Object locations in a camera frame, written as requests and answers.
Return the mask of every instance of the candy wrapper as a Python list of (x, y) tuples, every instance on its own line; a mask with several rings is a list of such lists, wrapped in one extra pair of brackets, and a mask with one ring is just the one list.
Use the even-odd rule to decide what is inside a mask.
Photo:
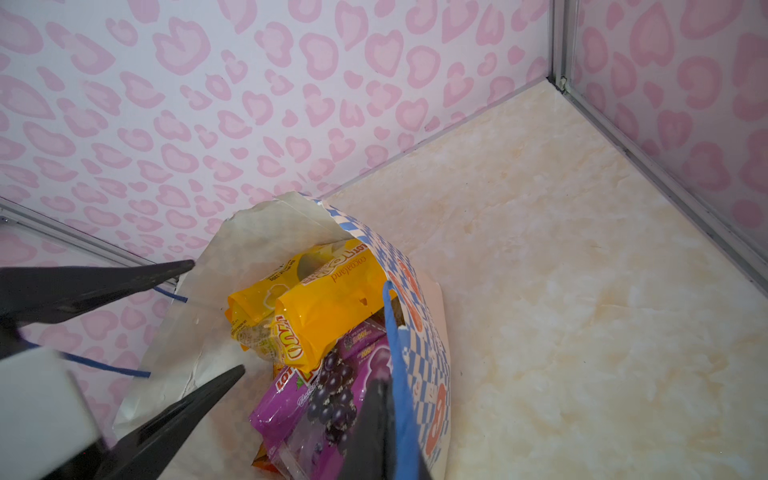
[[(318, 398), (318, 393), (323, 396), (326, 394), (319, 392), (319, 385), (329, 383), (330, 377), (333, 376), (333, 386), (336, 388), (334, 391), (338, 393), (337, 387), (343, 374), (345, 385), (351, 386), (350, 381), (355, 379), (354, 372), (344, 369), (340, 360), (346, 361), (354, 357), (361, 350), (385, 337), (384, 327), (373, 319), (368, 319), (339, 339), (332, 353), (326, 356), (326, 362), (315, 372), (307, 375), (292, 367), (286, 367), (280, 372), (249, 417), (251, 425), (263, 436), (266, 453), (273, 463), (281, 463), (276, 460), (277, 448), (296, 428), (296, 424), (309, 408), (309, 400)], [(324, 368), (332, 364), (338, 372)]]
[(264, 448), (270, 457), (299, 421), (315, 374), (305, 374), (289, 366), (283, 368), (250, 414), (250, 424), (263, 436)]
[(232, 324), (233, 338), (246, 326), (255, 326), (272, 314), (278, 298), (333, 260), (347, 240), (315, 245), (277, 267), (265, 278), (227, 297), (224, 315)]
[(232, 337), (264, 359), (303, 372), (316, 369), (341, 335), (384, 306), (381, 289), (386, 275), (368, 246), (354, 238), (334, 245), (334, 258), (277, 298), (274, 312), (264, 318), (249, 316), (248, 312), (262, 312), (264, 305), (252, 305), (248, 299), (260, 298), (266, 287), (257, 286), (276, 274), (251, 287), (259, 295), (230, 295), (226, 314)]
[(278, 462), (282, 462), (278, 469), (285, 468), (289, 478), (296, 480), (336, 478), (366, 387), (373, 379), (388, 379), (391, 375), (392, 360), (385, 336), (346, 359), (336, 352), (329, 353), (305, 415), (278, 449)]

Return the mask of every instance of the pink heart pattern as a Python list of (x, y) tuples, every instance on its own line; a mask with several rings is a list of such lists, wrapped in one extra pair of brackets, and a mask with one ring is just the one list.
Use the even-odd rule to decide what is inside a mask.
[(764, 23), (766, 14), (768, 2), (744, 0), (584, 0), (570, 79), (647, 155), (763, 248), (768, 35), (754, 22)]
[(262, 4), (3, 5), (0, 195), (153, 261), (194, 258), (234, 211), (330, 192), (525, 86), (548, 54), (539, 0)]

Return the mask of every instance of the grape image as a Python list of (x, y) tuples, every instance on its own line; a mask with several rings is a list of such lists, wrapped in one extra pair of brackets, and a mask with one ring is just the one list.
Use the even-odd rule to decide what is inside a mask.
[(312, 467), (316, 467), (320, 461), (320, 455), (323, 453), (323, 442), (317, 442), (315, 448), (312, 450)]
[(310, 405), (306, 408), (306, 417), (311, 422), (317, 418), (317, 416), (320, 414), (320, 410), (322, 408), (322, 403), (318, 405), (317, 402), (311, 402)]
[(355, 418), (357, 417), (357, 409), (355, 406), (352, 406), (351, 409), (346, 411), (346, 424), (349, 426), (352, 426), (352, 424), (355, 422)]
[(344, 453), (346, 451), (346, 444), (349, 442), (349, 433), (344, 432), (341, 434), (341, 437), (339, 437), (339, 450)]
[(317, 382), (318, 385), (325, 385), (326, 382), (328, 382), (328, 376), (330, 373), (326, 369), (321, 369), (320, 373), (317, 374)]
[(355, 374), (355, 369), (349, 365), (342, 364), (341, 368), (339, 368), (339, 374), (341, 375), (342, 381), (347, 382), (352, 379)]
[(348, 409), (345, 405), (337, 405), (333, 409), (333, 414), (331, 415), (331, 422), (333, 423), (333, 426), (338, 429), (342, 429), (344, 427), (347, 419), (347, 411)]
[(341, 374), (338, 372), (331, 373), (330, 377), (328, 378), (328, 383), (326, 384), (326, 387), (328, 387), (328, 390), (331, 392), (335, 392), (339, 389), (341, 386)]
[(331, 372), (333, 371), (333, 369), (336, 368), (336, 365), (338, 365), (338, 363), (339, 363), (339, 354), (331, 350), (328, 353), (328, 355), (326, 355), (326, 361), (323, 363), (323, 368)]
[(321, 404), (324, 403), (330, 396), (331, 391), (328, 390), (326, 386), (321, 386), (315, 390), (315, 399)]
[(332, 415), (333, 415), (333, 406), (331, 406), (331, 405), (326, 405), (326, 406), (325, 406), (325, 407), (323, 407), (323, 409), (320, 411), (320, 416), (319, 416), (320, 422), (321, 422), (321, 423), (326, 423), (326, 422), (328, 422), (328, 421), (331, 419), (331, 416), (332, 416)]
[(343, 405), (349, 404), (352, 401), (353, 398), (354, 397), (352, 395), (352, 390), (344, 389), (339, 394), (339, 403), (341, 403)]
[(326, 429), (326, 440), (328, 440), (330, 445), (339, 443), (341, 435), (343, 435), (343, 432), (339, 429), (335, 429), (333, 427)]

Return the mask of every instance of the marble floor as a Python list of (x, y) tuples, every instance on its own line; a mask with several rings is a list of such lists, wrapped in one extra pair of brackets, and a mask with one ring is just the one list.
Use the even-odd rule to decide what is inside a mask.
[(768, 300), (549, 84), (329, 202), (442, 286), (446, 478), (768, 477)]

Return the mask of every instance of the blue rope handle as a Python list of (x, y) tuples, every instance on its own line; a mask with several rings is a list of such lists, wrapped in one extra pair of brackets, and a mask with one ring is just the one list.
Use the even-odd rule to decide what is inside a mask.
[(187, 302), (187, 300), (189, 300), (189, 299), (188, 299), (188, 298), (186, 298), (185, 296), (181, 296), (181, 295), (177, 295), (176, 293), (171, 293), (171, 292), (168, 292), (167, 290), (163, 290), (163, 289), (161, 289), (159, 286), (156, 286), (156, 287), (155, 287), (155, 288), (153, 288), (152, 290), (154, 290), (154, 291), (156, 291), (156, 292), (160, 292), (160, 293), (162, 293), (163, 295), (165, 295), (165, 296), (169, 296), (170, 298), (172, 298), (172, 299), (174, 299), (174, 300), (178, 300), (178, 301), (180, 301), (180, 302), (184, 302), (184, 303), (186, 303), (186, 302)]
[(416, 429), (416, 419), (413, 415), (413, 394), (408, 386), (408, 371), (406, 361), (402, 358), (400, 336), (392, 311), (392, 301), (389, 291), (397, 291), (392, 282), (384, 283), (384, 318), (386, 321), (386, 338), (392, 353), (392, 399), (395, 402), (395, 448), (397, 463), (395, 480), (417, 480), (419, 478), (419, 434)]
[[(22, 342), (31, 349), (36, 349), (40, 346), (37, 343), (28, 342), (24, 339), (22, 339)], [(90, 366), (99, 370), (106, 370), (107, 372), (122, 373), (123, 375), (136, 376), (142, 379), (148, 379), (149, 375), (151, 375), (144, 370), (122, 369), (120, 367), (107, 365), (106, 363), (97, 362), (96, 360), (91, 360), (84, 356), (72, 355), (71, 353), (59, 352), (59, 354), (64, 357), (65, 360), (69, 360), (70, 362), (80, 363), (81, 365)]]

